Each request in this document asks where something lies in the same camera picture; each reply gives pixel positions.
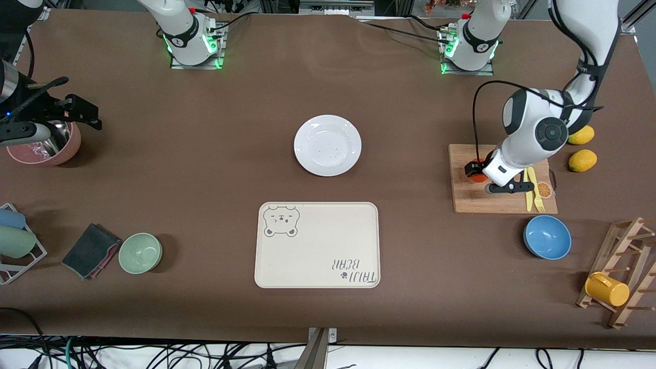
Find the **gray cloth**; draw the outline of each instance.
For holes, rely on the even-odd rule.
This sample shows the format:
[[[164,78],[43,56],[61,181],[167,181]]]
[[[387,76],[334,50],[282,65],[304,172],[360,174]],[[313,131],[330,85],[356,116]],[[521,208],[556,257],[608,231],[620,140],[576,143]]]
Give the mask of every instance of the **gray cloth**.
[[[113,247],[120,241],[100,226],[89,224],[71,251],[66,254],[62,264],[76,272],[80,278],[88,278],[105,259],[114,254]]]

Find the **bear illustration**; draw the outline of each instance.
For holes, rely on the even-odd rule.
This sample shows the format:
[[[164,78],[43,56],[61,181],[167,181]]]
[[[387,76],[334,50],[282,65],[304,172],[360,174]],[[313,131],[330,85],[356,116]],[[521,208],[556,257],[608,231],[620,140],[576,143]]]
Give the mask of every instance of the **bear illustration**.
[[[296,223],[298,222],[299,217],[300,213],[296,207],[269,207],[264,211],[264,222],[266,223],[264,235],[272,237],[275,234],[284,233],[289,237],[296,236],[296,233],[298,233]]]

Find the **pink bowl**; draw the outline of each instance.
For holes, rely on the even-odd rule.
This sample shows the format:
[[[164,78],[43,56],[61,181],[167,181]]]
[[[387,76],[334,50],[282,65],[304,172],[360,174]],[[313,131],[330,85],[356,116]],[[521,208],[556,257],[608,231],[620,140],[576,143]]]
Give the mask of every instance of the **pink bowl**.
[[[44,159],[41,155],[36,154],[32,150],[32,146],[30,144],[8,146],[7,152],[9,153],[9,156],[11,156],[19,163],[37,165],[39,167],[54,167],[55,165],[66,163],[68,160],[75,156],[77,151],[80,149],[80,144],[82,143],[82,137],[77,125],[74,122],[67,124],[68,129],[71,131],[71,137],[64,145],[64,148],[61,149],[61,151],[59,151],[55,156]]]

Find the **white plate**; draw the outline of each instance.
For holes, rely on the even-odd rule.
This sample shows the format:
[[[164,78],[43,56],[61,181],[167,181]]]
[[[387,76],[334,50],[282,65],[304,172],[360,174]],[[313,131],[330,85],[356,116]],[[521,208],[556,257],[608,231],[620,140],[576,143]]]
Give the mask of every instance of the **white plate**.
[[[338,116],[318,116],[303,123],[294,138],[298,162],[322,177],[340,175],[360,157],[362,141],[358,130]]]

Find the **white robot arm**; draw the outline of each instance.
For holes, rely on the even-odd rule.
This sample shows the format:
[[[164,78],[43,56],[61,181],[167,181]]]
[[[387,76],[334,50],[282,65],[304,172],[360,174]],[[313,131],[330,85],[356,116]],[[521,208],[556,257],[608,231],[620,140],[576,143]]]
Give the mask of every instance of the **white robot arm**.
[[[582,50],[577,73],[563,91],[519,90],[506,101],[502,117],[508,137],[482,165],[496,185],[505,186],[526,167],[555,154],[568,135],[590,121],[620,31],[618,1],[549,1],[556,27]]]
[[[499,35],[510,19],[509,0],[481,1],[469,19],[456,23],[456,42],[453,52],[445,55],[463,70],[480,70],[491,59]]]
[[[181,63],[195,66],[217,53],[212,29],[216,20],[192,14],[184,0],[137,0],[152,14],[164,32],[171,54]]]

